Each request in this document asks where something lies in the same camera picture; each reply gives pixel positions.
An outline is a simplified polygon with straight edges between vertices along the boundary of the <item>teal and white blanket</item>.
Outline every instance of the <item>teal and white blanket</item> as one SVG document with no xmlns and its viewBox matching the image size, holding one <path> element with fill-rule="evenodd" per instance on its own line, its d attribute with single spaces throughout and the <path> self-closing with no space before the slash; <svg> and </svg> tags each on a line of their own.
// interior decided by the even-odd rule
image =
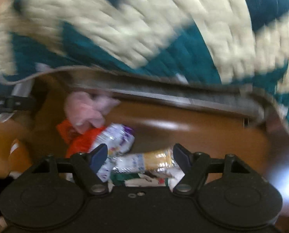
<svg viewBox="0 0 289 233">
<path fill-rule="evenodd" d="M 289 0 L 11 0 L 0 82 L 79 66 L 252 84 L 288 108 Z"/>
</svg>

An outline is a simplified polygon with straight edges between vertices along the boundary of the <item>orange bag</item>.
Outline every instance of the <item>orange bag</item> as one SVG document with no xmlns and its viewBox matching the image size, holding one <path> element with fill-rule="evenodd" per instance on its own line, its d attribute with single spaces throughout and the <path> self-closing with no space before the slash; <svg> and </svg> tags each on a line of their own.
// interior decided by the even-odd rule
<svg viewBox="0 0 289 233">
<path fill-rule="evenodd" d="M 77 152 L 87 153 L 96 137 L 106 127 L 92 128 L 82 135 L 74 129 L 68 119 L 65 119 L 62 123 L 58 124 L 56 128 L 65 143 L 70 145 L 66 153 L 66 158 L 69 158 Z"/>
<path fill-rule="evenodd" d="M 76 137 L 72 144 L 69 146 L 66 154 L 66 158 L 69 158 L 72 154 L 77 152 L 87 153 L 91 148 L 96 137 L 105 129 L 103 126 L 101 128 L 93 128 L 86 131 L 83 135 Z"/>
</svg>

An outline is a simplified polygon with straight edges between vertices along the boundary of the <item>yellow package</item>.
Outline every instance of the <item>yellow package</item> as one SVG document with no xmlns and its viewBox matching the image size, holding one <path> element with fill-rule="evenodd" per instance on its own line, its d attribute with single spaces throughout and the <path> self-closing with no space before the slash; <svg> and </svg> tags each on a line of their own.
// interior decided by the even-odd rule
<svg viewBox="0 0 289 233">
<path fill-rule="evenodd" d="M 173 149 L 168 148 L 147 153 L 129 154 L 116 158 L 114 172 L 164 171 L 177 166 L 173 158 Z"/>
</svg>

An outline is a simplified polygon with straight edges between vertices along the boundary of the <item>pink cloth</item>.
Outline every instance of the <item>pink cloth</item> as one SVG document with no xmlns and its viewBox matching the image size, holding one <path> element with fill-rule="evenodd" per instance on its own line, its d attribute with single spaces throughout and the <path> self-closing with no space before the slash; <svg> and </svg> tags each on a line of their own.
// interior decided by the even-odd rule
<svg viewBox="0 0 289 233">
<path fill-rule="evenodd" d="M 65 113 L 77 132 L 83 134 L 91 125 L 100 128 L 104 125 L 106 115 L 120 103 L 119 100 L 97 96 L 94 99 L 86 92 L 73 92 L 65 102 Z"/>
</svg>

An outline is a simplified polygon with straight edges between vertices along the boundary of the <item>plastic wrapper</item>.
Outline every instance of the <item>plastic wrapper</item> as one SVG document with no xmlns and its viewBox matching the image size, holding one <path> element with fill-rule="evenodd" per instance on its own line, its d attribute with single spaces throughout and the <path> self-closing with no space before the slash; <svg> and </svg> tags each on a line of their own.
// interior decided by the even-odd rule
<svg viewBox="0 0 289 233">
<path fill-rule="evenodd" d="M 115 159 L 116 166 L 113 168 L 113 172 L 116 173 L 136 173 L 142 171 L 161 172 L 169 168 L 177 167 L 172 148 L 118 156 Z"/>
<path fill-rule="evenodd" d="M 93 142 L 88 152 L 91 152 L 103 143 L 108 147 L 108 158 L 97 173 L 97 176 L 103 182 L 110 179 L 111 171 L 116 164 L 114 157 L 122 155 L 130 150 L 135 140 L 133 133 L 134 131 L 130 127 L 113 123 L 102 131 Z"/>
<path fill-rule="evenodd" d="M 172 192 L 174 187 L 184 177 L 184 172 L 179 167 L 173 167 L 165 170 L 170 178 L 161 178 L 156 176 L 157 172 L 146 171 L 142 173 L 112 173 L 111 181 L 115 186 L 126 187 L 163 187 L 167 186 Z"/>
</svg>

